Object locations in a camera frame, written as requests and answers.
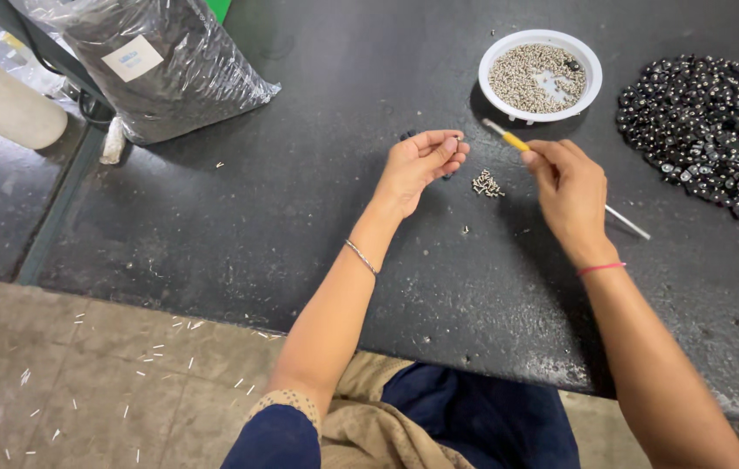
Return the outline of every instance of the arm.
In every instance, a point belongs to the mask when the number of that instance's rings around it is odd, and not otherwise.
[[[604,234],[604,170],[569,140],[529,142],[543,217],[577,269],[619,262]],[[654,467],[739,468],[739,441],[706,383],[621,268],[582,277],[621,412]]]
[[[401,220],[418,205],[424,188],[465,161],[462,133],[419,133],[393,146],[372,201],[349,236],[376,271]],[[348,246],[288,333],[267,391],[297,389],[326,415],[335,387],[358,345],[375,276]]]

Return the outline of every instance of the white plastic bowl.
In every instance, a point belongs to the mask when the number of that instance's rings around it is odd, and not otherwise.
[[[560,112],[549,114],[526,112],[511,107],[498,98],[496,93],[491,90],[491,84],[488,82],[488,72],[494,65],[494,61],[509,52],[509,50],[523,44],[547,44],[556,48],[562,48],[578,60],[581,67],[586,71],[586,86],[583,88],[583,93],[574,106]],[[554,122],[572,117],[578,112],[583,111],[598,96],[598,91],[601,90],[601,62],[595,57],[592,49],[568,34],[550,31],[548,29],[529,29],[528,31],[520,31],[503,37],[488,49],[482,61],[479,62],[479,87],[485,94],[485,98],[488,98],[497,109],[509,114],[509,119],[511,120],[521,119],[529,125],[535,122]]]

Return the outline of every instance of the clear plastic wrap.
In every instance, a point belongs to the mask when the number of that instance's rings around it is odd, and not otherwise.
[[[49,36],[55,41],[62,41],[56,33]],[[0,67],[15,79],[49,98],[68,99],[62,92],[65,77],[45,70],[33,57],[33,52],[7,31],[0,31]]]
[[[58,30],[123,118],[153,144],[250,111],[280,90],[259,77],[203,0],[25,0]]]

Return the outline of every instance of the woman's right hand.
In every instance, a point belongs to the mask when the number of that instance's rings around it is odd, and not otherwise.
[[[604,233],[604,169],[569,140],[527,144],[531,151],[520,156],[537,179],[543,218],[575,267],[619,262]]]

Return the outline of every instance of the wrist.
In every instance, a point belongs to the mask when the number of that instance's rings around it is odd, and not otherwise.
[[[390,241],[401,224],[401,216],[381,200],[373,199],[352,229],[349,240],[380,272]]]
[[[364,208],[364,214],[361,215],[361,218],[364,217],[372,218],[376,224],[395,226],[396,228],[404,220],[397,200],[378,195],[369,200],[367,208]]]
[[[619,252],[610,240],[604,238],[594,243],[576,246],[564,246],[563,250],[572,260],[575,269],[581,270],[598,265],[615,264],[621,262]]]

